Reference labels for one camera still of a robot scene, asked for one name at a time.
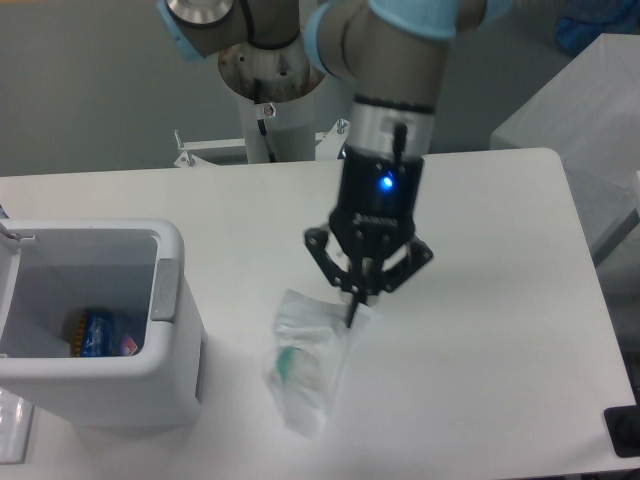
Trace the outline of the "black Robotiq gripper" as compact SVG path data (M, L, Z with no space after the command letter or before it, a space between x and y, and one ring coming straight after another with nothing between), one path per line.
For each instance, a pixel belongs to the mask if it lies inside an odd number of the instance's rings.
M421 157L408 154L408 126L400 122L393 124L389 154L345 147L338 200L329 226L351 260L358 256L372 259L364 269L365 305L372 305L381 292L395 292L434 258L428 245L415 238L414 210L423 165ZM360 290L327 251L330 229L327 225L307 229L304 244L329 284L351 295L344 320L351 328ZM384 269L383 258L403 245L404 256Z

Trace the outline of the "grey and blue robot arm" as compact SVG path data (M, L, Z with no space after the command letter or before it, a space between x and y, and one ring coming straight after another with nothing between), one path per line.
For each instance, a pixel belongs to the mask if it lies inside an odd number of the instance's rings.
M432 259L413 213L450 45L505 14L507 1L160 1L189 60L216 57L236 97L252 163L311 160L312 94L355 86L338 200L304 234L328 282L353 306L393 292Z

